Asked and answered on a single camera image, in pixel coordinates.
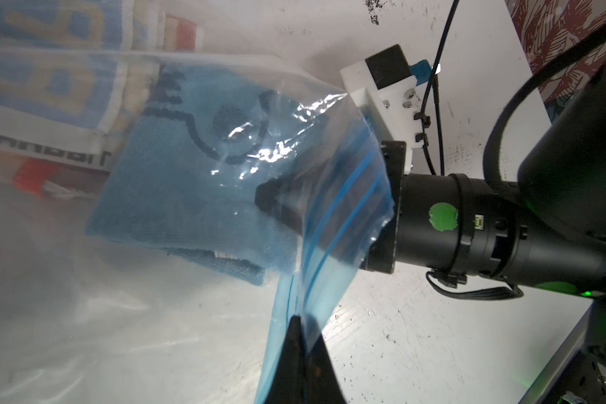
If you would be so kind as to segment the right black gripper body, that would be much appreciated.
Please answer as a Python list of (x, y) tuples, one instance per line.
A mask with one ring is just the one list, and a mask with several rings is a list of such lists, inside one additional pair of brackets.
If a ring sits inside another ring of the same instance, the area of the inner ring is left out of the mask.
[(394, 216), (371, 245), (361, 269), (392, 274), (397, 263), (450, 272), (463, 245), (466, 194), (464, 174), (405, 173), (407, 144), (382, 141)]

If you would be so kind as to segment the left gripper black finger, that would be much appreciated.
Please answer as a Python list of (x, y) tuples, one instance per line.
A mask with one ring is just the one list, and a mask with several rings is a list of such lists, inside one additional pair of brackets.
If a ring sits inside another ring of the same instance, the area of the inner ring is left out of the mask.
[(301, 318), (290, 320), (264, 403), (340, 403), (346, 400), (323, 337), (306, 347)]

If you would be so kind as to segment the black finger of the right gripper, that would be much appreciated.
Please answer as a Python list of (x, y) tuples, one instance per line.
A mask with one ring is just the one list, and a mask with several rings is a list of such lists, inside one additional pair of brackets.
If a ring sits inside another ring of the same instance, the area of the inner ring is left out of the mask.
[(292, 173), (261, 183), (255, 190), (254, 204), (264, 214), (302, 235), (319, 177), (319, 173)]

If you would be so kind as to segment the clear vacuum bag blue zip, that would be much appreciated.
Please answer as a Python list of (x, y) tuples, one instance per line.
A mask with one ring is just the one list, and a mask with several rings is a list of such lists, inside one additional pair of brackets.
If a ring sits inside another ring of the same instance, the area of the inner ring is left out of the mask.
[[(108, 57), (156, 62), (158, 81), (167, 66), (207, 65), (264, 78), (302, 101), (320, 89), (343, 94), (377, 140), (343, 89), (274, 57)], [(89, 236), (104, 185), (92, 198), (58, 199), (0, 183), (0, 403), (257, 401), (279, 283), (301, 267), (302, 236), (291, 272), (250, 284), (161, 250)]]

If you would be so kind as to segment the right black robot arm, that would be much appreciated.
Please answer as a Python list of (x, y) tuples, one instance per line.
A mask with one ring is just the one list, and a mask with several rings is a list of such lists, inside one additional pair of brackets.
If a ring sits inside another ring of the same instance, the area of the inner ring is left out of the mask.
[(458, 301), (509, 301), (525, 287), (592, 302), (582, 351), (606, 367), (606, 62), (502, 179), (503, 133), (525, 99), (606, 43), (606, 24), (548, 62), (501, 112), (483, 178), (404, 172), (406, 145), (362, 130), (316, 170), (259, 185), (255, 204), (302, 236), (279, 283), (259, 403), (341, 403), (322, 329), (359, 269), (424, 266)]

